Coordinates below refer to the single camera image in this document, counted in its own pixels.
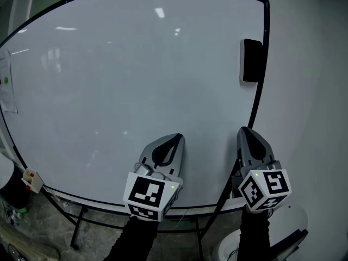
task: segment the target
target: black whiteboard frame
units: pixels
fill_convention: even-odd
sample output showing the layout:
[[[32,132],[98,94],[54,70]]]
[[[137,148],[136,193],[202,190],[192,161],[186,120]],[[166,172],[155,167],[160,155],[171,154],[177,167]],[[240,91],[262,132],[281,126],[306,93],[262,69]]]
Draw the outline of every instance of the black whiteboard frame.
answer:
[[[31,17],[30,19],[28,19],[25,23],[23,23],[22,25],[20,25],[18,28],[16,28],[4,41],[1,42],[0,44],[0,48],[8,41],[10,40],[15,34],[18,33],[19,30],[23,29],[24,27],[26,27],[27,25],[29,25],[30,23],[32,23],[33,21],[37,20],[39,17],[45,15],[46,13],[66,4],[69,2],[72,2],[74,0],[60,0],[56,3],[54,3],[53,5],[47,7],[46,9],[42,10],[41,12],[37,13],[36,15],[34,15],[33,17]],[[253,103],[253,107],[251,110],[251,114],[250,114],[250,118],[249,118],[249,122],[248,122],[248,128],[252,128],[255,122],[255,118],[256,118],[256,113],[258,110],[258,106],[259,106],[259,102],[260,102],[260,98],[261,98],[261,94],[262,94],[262,88],[263,88],[263,84],[264,84],[264,78],[265,78],[265,72],[266,72],[266,64],[267,64],[267,58],[268,58],[268,48],[269,48],[269,34],[270,34],[270,8],[269,8],[269,1],[268,0],[257,0],[260,1],[264,4],[264,35],[263,35],[263,57],[264,57],[264,67],[263,67],[263,71],[261,72],[261,78],[260,81],[257,84],[257,89],[256,89],[256,94],[255,94],[255,98],[254,98],[254,103]],[[26,169],[27,165],[25,163],[25,161],[23,160],[23,158],[21,157],[21,154],[19,153],[13,138],[11,136],[11,133],[8,129],[8,126],[6,124],[6,120],[4,118],[3,115],[3,111],[2,108],[0,106],[0,111],[1,111],[1,115],[2,118],[4,120],[6,129],[9,133],[9,136],[11,138],[11,141],[13,143],[13,149],[18,157],[18,159],[20,160],[21,164],[23,165],[23,167]],[[238,164],[236,161],[236,164],[234,165],[232,172],[231,172],[231,176],[234,175],[234,173],[238,170]],[[232,192],[232,184],[230,184],[231,182],[231,176],[228,178],[227,180],[227,184],[218,200],[218,202],[216,204],[211,204],[211,205],[203,205],[203,206],[191,206],[191,207],[172,207],[171,209],[194,209],[194,208],[205,208],[205,207],[216,207],[213,216],[217,215],[220,210],[222,209],[223,205],[226,203],[227,199],[229,198],[230,193]],[[97,200],[92,200],[92,199],[88,199],[88,198],[84,198],[84,197],[80,197],[80,196],[76,196],[73,194],[68,194],[66,192],[51,188],[51,187],[47,187],[49,189],[58,191],[62,194],[67,194],[70,195],[72,197],[76,197],[76,198],[81,198],[87,201],[91,201],[91,202],[96,202],[96,203],[103,203],[103,204],[108,204],[111,206],[119,206],[119,207],[124,207],[124,205],[122,204],[114,204],[114,203],[108,203],[108,202],[102,202],[102,201],[97,201]]]

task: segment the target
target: whiteboard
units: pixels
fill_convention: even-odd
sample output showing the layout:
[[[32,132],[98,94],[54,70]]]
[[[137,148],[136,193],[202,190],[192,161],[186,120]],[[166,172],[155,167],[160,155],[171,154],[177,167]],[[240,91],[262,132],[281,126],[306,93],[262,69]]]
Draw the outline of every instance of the whiteboard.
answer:
[[[123,204],[144,147],[185,137],[174,207],[215,204],[257,85],[240,84],[240,41],[263,41],[258,0],[72,0],[10,38],[23,160],[51,188]]]

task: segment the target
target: concrete floor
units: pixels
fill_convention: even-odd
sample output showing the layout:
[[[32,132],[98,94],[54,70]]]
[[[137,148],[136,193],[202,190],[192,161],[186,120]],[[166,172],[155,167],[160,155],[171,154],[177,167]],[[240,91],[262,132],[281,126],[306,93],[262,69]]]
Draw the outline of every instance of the concrete floor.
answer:
[[[70,247],[74,226],[63,217],[42,194],[32,194],[29,203],[29,213],[19,220],[17,229],[27,236],[44,244],[57,248],[61,254],[62,261],[96,261],[103,260],[109,253],[111,247],[121,234],[121,230],[94,225],[82,221],[76,239],[79,250]],[[65,211],[78,215],[81,207],[72,203],[64,208]],[[95,210],[89,210],[84,218],[92,219],[111,225],[123,226],[128,221],[127,216],[109,214]],[[200,227],[208,221],[208,217],[199,218]],[[195,223],[183,219],[164,220],[159,229],[171,230],[192,229]],[[214,224],[202,239],[204,261],[210,261],[214,247],[221,239],[231,232],[239,229],[241,224],[241,211],[222,214],[217,217]],[[196,233],[158,234],[150,251],[148,261],[155,260],[199,260],[198,241]]]

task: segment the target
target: black container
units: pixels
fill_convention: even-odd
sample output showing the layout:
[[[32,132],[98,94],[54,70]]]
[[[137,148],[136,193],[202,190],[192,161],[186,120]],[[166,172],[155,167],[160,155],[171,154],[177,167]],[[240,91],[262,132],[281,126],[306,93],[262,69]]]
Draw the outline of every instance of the black container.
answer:
[[[23,172],[15,167],[8,183],[0,189],[0,196],[16,209],[24,208],[29,201],[30,191],[22,182]]]

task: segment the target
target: whiteboard frame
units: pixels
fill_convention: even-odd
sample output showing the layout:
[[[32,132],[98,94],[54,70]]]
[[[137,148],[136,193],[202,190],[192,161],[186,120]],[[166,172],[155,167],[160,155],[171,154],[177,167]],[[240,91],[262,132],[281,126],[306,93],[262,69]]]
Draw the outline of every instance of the whiteboard frame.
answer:
[[[27,25],[29,25],[30,23],[32,23],[33,21],[35,21],[36,19],[38,19],[39,17],[45,15],[46,13],[66,4],[69,2],[72,2],[74,0],[61,0],[56,2],[55,4],[49,6],[48,8],[42,10],[41,12],[37,13],[35,16],[31,17],[30,19],[28,19],[25,23],[23,23],[21,26],[19,26],[18,28],[16,28],[16,30],[14,30],[1,44],[0,44],[0,48],[7,42],[9,41],[15,34],[18,33],[19,30],[21,30],[22,28],[26,27]],[[264,57],[264,67],[261,73],[261,77],[260,77],[260,81],[257,84],[257,88],[256,88],[256,93],[255,93],[255,98],[254,98],[254,103],[253,103],[253,107],[251,110],[251,114],[250,114],[250,118],[249,118],[249,122],[248,122],[248,128],[252,128],[255,118],[256,118],[256,113],[257,113],[257,109],[259,106],[259,102],[260,102],[260,98],[261,98],[261,94],[262,94],[262,87],[264,84],[264,78],[265,78],[265,72],[266,72],[266,64],[267,64],[267,57],[268,57],[268,47],[269,47],[269,34],[270,34],[270,8],[269,8],[269,0],[257,0],[260,1],[264,4],[264,35],[263,35],[263,57]],[[21,157],[13,139],[11,136],[11,133],[8,129],[8,126],[6,124],[6,121],[4,119],[4,115],[3,115],[3,111],[1,109],[0,106],[0,111],[1,111],[1,118],[3,119],[4,125],[6,127],[6,130],[8,132],[9,138],[10,140],[3,140],[4,144],[13,144],[13,150],[9,150],[9,153],[13,154],[15,153],[19,163],[17,163],[17,165],[21,168],[23,167],[24,169],[27,168],[26,163],[24,162],[23,158]],[[91,200],[88,198],[83,198],[80,196],[76,196],[76,195],[72,195],[72,194],[68,194],[66,192],[63,191],[59,191],[56,189],[53,189],[51,187],[45,186],[47,189],[49,189],[49,191],[51,193],[55,193],[57,195],[59,195],[60,197],[63,197],[67,200],[70,201],[75,201],[79,204],[83,204],[86,206],[91,206],[94,208],[100,208],[100,209],[108,209],[112,212],[120,212],[120,213],[125,213],[125,207],[122,204],[115,204],[115,203],[108,203],[108,202],[102,202],[102,201],[97,201],[97,200]],[[232,198],[230,200],[227,200],[229,202],[226,203],[226,201],[223,203],[222,206],[222,211],[224,213],[226,212],[232,212],[233,210],[238,210],[240,209],[245,202],[241,201],[240,198]],[[191,210],[190,213],[192,213],[192,215],[208,215],[211,214],[215,207],[219,207],[218,203],[216,204],[211,204],[211,205],[203,205],[203,206],[187,206],[187,207],[172,207],[170,209],[171,213],[173,213],[172,215],[169,214],[170,217],[174,218],[174,217],[181,217],[184,212],[187,212],[187,210]]]

